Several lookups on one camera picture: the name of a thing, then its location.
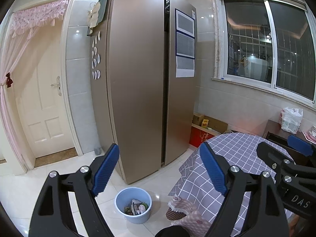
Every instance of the door lock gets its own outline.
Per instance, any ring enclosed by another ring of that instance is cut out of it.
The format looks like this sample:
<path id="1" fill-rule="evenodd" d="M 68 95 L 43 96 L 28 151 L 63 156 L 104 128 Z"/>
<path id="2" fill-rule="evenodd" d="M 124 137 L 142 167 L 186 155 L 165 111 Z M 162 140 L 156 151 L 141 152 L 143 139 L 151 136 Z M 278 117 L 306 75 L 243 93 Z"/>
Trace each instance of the door lock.
<path id="1" fill-rule="evenodd" d="M 56 78 L 57 83 L 51 84 L 51 87 L 57 86 L 58 95 L 61 96 L 60 76 Z"/>

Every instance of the curtain ruffle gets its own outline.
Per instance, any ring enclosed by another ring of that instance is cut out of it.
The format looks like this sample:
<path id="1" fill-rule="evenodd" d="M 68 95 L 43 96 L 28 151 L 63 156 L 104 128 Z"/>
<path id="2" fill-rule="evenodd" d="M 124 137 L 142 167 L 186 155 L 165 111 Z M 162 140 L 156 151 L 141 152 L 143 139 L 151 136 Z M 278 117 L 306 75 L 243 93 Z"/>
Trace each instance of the curtain ruffle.
<path id="1" fill-rule="evenodd" d="M 10 26 L 12 37 L 29 30 L 28 39 L 30 39 L 33 35 L 33 27 L 42 27 L 48 23 L 54 26 L 55 19 L 63 19 L 67 5 L 68 0 L 58 0 L 13 13 L 12 25 Z"/>

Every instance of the table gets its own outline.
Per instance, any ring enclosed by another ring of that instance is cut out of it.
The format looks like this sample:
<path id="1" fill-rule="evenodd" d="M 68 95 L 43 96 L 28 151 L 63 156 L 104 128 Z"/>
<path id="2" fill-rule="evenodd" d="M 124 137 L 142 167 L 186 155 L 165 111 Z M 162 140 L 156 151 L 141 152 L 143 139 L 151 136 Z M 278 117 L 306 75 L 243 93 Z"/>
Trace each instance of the table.
<path id="1" fill-rule="evenodd" d="M 303 141 L 307 141 L 302 132 L 297 132 L 297 134 L 286 132 L 281 129 L 281 126 L 279 125 L 279 123 L 274 122 L 272 120 L 268 120 L 264 133 L 263 133 L 263 138 L 271 142 L 274 142 L 275 144 L 286 149 L 286 151 L 291 155 L 291 157 L 293 158 L 296 164 L 302 165 L 302 166 L 313 166 L 313 165 L 308 164 L 309 163 L 308 157 L 305 157 L 301 153 L 297 152 L 296 150 L 288 146 L 287 140 L 290 135 L 295 135 L 296 137 L 302 139 Z"/>
<path id="2" fill-rule="evenodd" d="M 268 171 L 271 177 L 274 178 L 275 172 L 257 157 L 257 145 L 263 141 L 290 157 L 284 148 L 262 137 L 250 134 L 221 134 L 209 139 L 207 142 L 215 154 L 224 156 L 230 165 L 238 165 L 244 172 L 253 174 Z M 203 218 L 209 222 L 213 222 L 222 205 L 224 196 L 215 190 L 200 158 L 199 148 L 185 161 L 179 168 L 179 171 L 181 178 L 172 188 L 169 195 L 173 196 L 177 194 L 182 199 L 193 202 Z M 241 231 L 249 204 L 249 198 L 250 192 L 246 192 L 231 236 L 235 236 Z M 292 212 L 285 211 L 286 216 L 289 218 Z"/>

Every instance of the blue gripper pad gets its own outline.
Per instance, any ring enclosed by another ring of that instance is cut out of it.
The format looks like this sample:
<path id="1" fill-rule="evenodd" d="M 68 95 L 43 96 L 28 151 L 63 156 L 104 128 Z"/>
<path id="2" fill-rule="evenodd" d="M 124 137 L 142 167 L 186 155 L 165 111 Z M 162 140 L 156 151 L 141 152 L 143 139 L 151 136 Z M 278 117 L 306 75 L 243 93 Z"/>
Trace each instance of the blue gripper pad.
<path id="1" fill-rule="evenodd" d="M 99 170 L 94 174 L 93 188 L 91 192 L 97 196 L 105 190 L 105 187 L 111 177 L 111 174 L 119 159 L 119 147 L 113 144 L 107 151 Z"/>
<path id="2" fill-rule="evenodd" d="M 221 170 L 219 164 L 216 162 L 214 156 L 209 151 L 207 144 L 204 142 L 200 145 L 200 156 L 203 164 L 212 180 L 212 183 L 216 191 L 219 191 L 222 195 L 226 195 L 228 189 L 225 183 L 225 175 Z"/>
<path id="3" fill-rule="evenodd" d="M 288 145 L 305 157 L 313 154 L 311 145 L 294 135 L 288 137 Z"/>

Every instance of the window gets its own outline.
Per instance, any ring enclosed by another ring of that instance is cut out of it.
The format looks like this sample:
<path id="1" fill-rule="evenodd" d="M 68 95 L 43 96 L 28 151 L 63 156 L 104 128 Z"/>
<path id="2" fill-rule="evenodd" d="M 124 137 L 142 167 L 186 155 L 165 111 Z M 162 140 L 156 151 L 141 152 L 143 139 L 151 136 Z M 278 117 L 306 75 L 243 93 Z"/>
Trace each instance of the window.
<path id="1" fill-rule="evenodd" d="M 222 0 L 225 59 L 219 77 L 314 104 L 315 18 L 302 3 L 289 3 Z"/>

